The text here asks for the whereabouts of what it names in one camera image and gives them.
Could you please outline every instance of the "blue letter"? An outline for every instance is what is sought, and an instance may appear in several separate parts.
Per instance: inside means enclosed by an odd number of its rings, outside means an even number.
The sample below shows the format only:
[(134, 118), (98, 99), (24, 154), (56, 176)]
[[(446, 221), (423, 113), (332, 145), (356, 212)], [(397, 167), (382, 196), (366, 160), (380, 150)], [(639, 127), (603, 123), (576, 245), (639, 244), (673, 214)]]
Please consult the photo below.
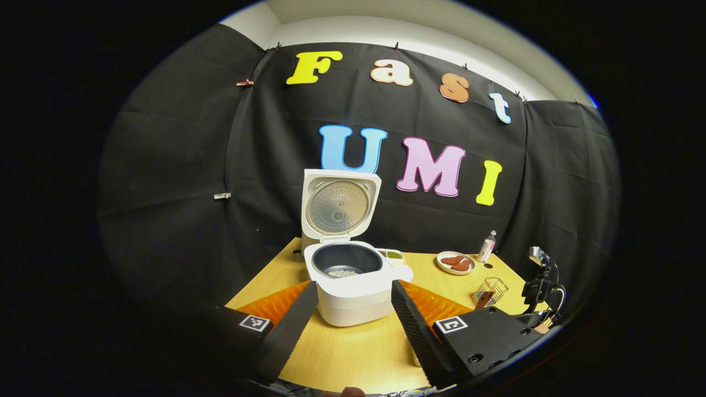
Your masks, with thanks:
[(323, 126), (318, 132), (323, 136), (321, 146), (321, 168), (324, 170), (358, 171), (374, 174), (380, 161), (380, 145), (388, 133), (375, 128), (365, 128), (360, 135), (365, 138), (365, 157), (363, 165), (351, 168), (343, 163), (343, 153), (346, 148), (346, 138), (353, 130), (346, 126)]
[(505, 108), (510, 106), (508, 105), (507, 102), (503, 99), (503, 96), (498, 93), (492, 93), (490, 94), (490, 97), (493, 98), (493, 102), (495, 102), (495, 114), (498, 115), (498, 118), (500, 119), (501, 122), (505, 124), (510, 123), (510, 116), (508, 116), (505, 113)]

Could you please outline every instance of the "open lid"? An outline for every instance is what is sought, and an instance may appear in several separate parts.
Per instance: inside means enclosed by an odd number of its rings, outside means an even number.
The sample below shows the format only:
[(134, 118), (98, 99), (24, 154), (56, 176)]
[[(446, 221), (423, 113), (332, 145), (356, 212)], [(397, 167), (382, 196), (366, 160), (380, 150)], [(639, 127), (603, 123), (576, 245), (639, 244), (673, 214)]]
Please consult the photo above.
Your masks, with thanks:
[(370, 225), (380, 192), (376, 174), (304, 170), (301, 230), (311, 239), (347, 241)]

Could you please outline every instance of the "ceiling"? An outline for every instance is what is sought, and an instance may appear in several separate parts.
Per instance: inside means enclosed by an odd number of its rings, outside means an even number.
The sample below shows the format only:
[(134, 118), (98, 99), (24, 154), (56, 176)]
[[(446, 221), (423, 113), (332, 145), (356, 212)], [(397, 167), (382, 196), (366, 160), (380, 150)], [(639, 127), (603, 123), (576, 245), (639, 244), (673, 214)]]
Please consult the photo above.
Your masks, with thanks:
[(460, 37), (513, 63), (559, 100), (590, 103), (583, 88), (554, 58), (519, 33), (451, 0), (267, 0), (282, 24), (329, 16), (403, 20)]

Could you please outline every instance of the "white rice cooker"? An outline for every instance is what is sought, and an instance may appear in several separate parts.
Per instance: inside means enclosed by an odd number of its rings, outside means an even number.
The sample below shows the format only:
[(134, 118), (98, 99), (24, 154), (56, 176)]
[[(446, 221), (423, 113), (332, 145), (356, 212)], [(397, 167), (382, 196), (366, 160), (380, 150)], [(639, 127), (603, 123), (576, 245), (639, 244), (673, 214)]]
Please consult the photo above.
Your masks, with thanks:
[(318, 310), (333, 326), (354, 326), (393, 312), (392, 282), (412, 281), (404, 259), (351, 241), (370, 225), (380, 177), (366, 172), (304, 170), (301, 250), (318, 288)]

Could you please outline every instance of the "orange foam pad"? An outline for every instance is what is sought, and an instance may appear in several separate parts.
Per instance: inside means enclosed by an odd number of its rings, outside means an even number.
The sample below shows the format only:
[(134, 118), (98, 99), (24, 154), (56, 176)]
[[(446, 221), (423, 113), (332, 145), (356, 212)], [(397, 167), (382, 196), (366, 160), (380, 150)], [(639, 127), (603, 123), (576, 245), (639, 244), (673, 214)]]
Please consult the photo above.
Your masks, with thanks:
[(310, 280), (304, 281), (303, 283), (293, 285), (292, 287), (285, 288), (284, 290), (250, 302), (238, 308), (238, 311), (264, 319), (270, 319), (272, 325), (277, 326), (287, 311), (289, 311), (294, 301), (297, 300), (301, 291), (303, 291), (310, 282)]
[(470, 307), (458, 304), (430, 290), (425, 290), (422, 287), (408, 283), (404, 280), (399, 281), (400, 284), (402, 284), (402, 287), (405, 288), (405, 291), (407, 291), (407, 295), (412, 298), (414, 305), (417, 306), (417, 309), (424, 318), (426, 325), (432, 331), (432, 326), (435, 321), (460, 316), (461, 314), (473, 311)]

